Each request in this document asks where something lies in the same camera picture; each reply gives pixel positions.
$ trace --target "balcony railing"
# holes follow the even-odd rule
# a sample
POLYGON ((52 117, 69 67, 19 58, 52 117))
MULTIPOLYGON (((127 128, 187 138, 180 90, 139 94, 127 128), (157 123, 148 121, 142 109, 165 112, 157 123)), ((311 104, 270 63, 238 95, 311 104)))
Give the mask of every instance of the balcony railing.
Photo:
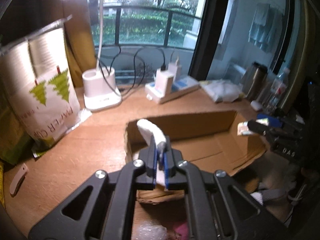
MULTIPOLYGON (((201 18, 168 9, 144 6, 104 6, 103 46, 148 45, 184 48, 184 38, 201 18)), ((99 25, 92 26, 95 46, 99 25)))

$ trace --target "white wall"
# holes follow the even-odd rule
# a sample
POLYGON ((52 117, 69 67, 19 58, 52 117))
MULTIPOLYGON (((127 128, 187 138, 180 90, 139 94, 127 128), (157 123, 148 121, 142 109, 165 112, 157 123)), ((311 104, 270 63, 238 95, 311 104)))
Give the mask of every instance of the white wall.
MULTIPOLYGON (((196 10, 196 16, 202 18, 202 13, 204 9, 205 0, 198 0, 197 10, 196 10)), ((193 22, 192 31, 194 33, 198 33, 200 27, 200 20, 195 19, 193 22)))
POLYGON ((285 0, 239 0, 235 22, 233 24, 227 49, 222 60, 213 59, 207 79, 220 79, 223 77, 230 60, 246 68, 254 61, 267 66, 273 59, 273 53, 265 53, 251 43, 248 43, 249 30, 256 11, 257 3, 270 3, 278 8, 283 14, 285 0))

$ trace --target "plastic bag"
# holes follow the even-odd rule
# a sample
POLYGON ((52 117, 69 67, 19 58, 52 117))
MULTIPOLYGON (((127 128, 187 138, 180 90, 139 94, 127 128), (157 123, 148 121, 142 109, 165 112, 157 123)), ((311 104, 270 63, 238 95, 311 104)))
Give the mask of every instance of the plastic bag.
POLYGON ((167 229, 152 222, 141 224, 134 232, 134 240, 167 240, 167 229))
POLYGON ((65 51, 65 21, 56 21, 1 51, 0 76, 9 103, 41 149, 52 147, 81 121, 65 51))
POLYGON ((213 80, 208 84, 201 84, 201 87, 216 103, 233 102, 242 93, 239 86, 230 80, 213 80))

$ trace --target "cardboard box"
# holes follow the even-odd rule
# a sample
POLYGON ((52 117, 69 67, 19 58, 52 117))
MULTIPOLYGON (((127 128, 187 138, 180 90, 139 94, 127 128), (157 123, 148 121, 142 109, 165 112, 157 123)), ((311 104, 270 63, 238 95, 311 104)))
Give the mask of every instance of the cardboard box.
MULTIPOLYGON (((171 139, 172 148, 180 150, 185 160, 201 170, 225 170, 233 176, 266 151, 258 136, 237 136, 238 123, 246 119, 236 111, 177 114, 147 118, 171 139)), ((146 147, 137 120, 127 124, 125 147, 127 162, 132 155, 146 147)), ((153 191, 139 191, 142 203, 160 203, 183 198, 183 191, 164 191, 160 186, 153 191)))

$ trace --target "white power strip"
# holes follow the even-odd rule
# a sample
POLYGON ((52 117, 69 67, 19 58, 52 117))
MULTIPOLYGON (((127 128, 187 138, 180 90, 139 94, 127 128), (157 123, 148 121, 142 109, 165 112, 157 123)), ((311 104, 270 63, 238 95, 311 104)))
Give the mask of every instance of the white power strip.
POLYGON ((158 104, 181 97, 187 93, 197 90, 198 88, 200 88, 199 82, 189 76, 182 76, 179 80, 174 81, 172 84, 171 93, 168 95, 164 95, 160 91, 156 90, 154 82, 145 85, 147 98, 155 101, 158 104))

